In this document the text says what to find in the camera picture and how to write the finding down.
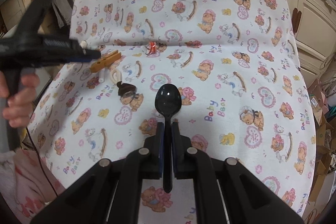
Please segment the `person left hand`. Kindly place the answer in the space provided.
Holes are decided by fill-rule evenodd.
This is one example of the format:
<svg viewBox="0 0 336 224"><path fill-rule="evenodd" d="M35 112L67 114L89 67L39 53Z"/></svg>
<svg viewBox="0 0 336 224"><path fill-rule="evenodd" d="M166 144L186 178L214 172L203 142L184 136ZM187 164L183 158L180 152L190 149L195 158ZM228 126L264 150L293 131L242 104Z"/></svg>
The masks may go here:
<svg viewBox="0 0 336 224"><path fill-rule="evenodd" d="M24 75L21 78L23 89L10 96L9 88L5 75L1 72L1 98L7 99L8 106L2 111L5 118L12 128L26 127L33 113L33 101L37 93L36 88L40 84L39 76L35 73Z"/></svg>

